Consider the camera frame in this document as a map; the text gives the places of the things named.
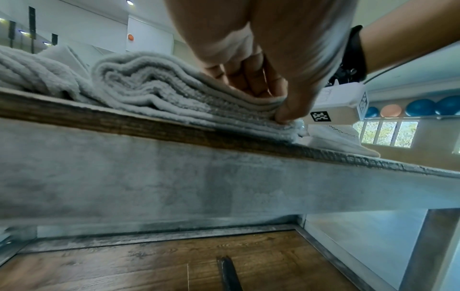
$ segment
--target floor board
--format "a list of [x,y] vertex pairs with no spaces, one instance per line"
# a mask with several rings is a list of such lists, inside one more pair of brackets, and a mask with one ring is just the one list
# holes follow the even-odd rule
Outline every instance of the floor board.
[[355,291],[296,231],[17,255],[0,291],[222,290],[218,256],[250,290]]

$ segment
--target hand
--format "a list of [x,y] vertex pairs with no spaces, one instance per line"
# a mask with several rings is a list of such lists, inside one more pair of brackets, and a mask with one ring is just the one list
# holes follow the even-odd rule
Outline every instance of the hand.
[[256,97],[287,93],[275,115],[280,123],[308,114],[337,70],[356,2],[165,1],[207,74]]

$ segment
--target white device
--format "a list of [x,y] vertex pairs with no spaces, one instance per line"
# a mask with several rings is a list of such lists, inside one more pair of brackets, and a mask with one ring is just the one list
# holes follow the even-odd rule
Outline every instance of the white device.
[[305,124],[352,125],[363,120],[369,108],[366,88],[361,83],[334,85],[321,90]]

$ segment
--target finger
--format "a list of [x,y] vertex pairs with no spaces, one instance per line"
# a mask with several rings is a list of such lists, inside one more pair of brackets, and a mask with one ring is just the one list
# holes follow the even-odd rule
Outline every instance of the finger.
[[275,113],[275,120],[278,123],[288,123],[306,116],[313,106],[317,93],[317,90],[312,91],[310,87],[297,88],[290,85],[286,100]]
[[267,58],[264,60],[264,71],[270,94],[272,96],[286,96],[288,93],[288,82],[275,71]]
[[224,71],[222,71],[222,68],[219,66],[213,66],[210,68],[203,68],[203,72],[208,75],[213,77],[214,79],[217,79],[219,81],[225,82],[225,74]]
[[241,62],[228,62],[223,65],[224,73],[229,80],[229,85],[235,87],[238,90],[252,94],[248,82],[244,77]]
[[264,75],[264,55],[257,53],[242,62],[244,76],[249,88],[257,97],[268,97],[267,81]]

